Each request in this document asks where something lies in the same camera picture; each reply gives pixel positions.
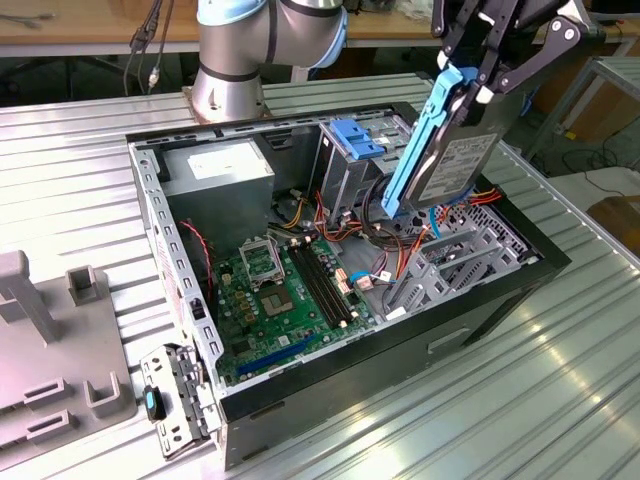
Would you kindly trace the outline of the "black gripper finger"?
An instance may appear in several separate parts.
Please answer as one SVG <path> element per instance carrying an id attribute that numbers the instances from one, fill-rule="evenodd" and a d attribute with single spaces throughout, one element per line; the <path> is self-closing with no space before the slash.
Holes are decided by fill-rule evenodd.
<path id="1" fill-rule="evenodd" d="M 475 47 L 476 70 L 462 88 L 462 123 L 478 123 L 492 102 L 524 96 L 566 66 L 584 47 L 584 14 L 577 1 L 568 3 L 540 27 L 510 30 L 507 1 L 478 1 L 467 30 Z"/>
<path id="2" fill-rule="evenodd" d="M 431 32 L 441 40 L 441 52 L 456 67 L 472 65 L 475 47 L 472 33 L 467 30 L 477 12 L 477 0 L 434 0 L 431 16 Z"/>

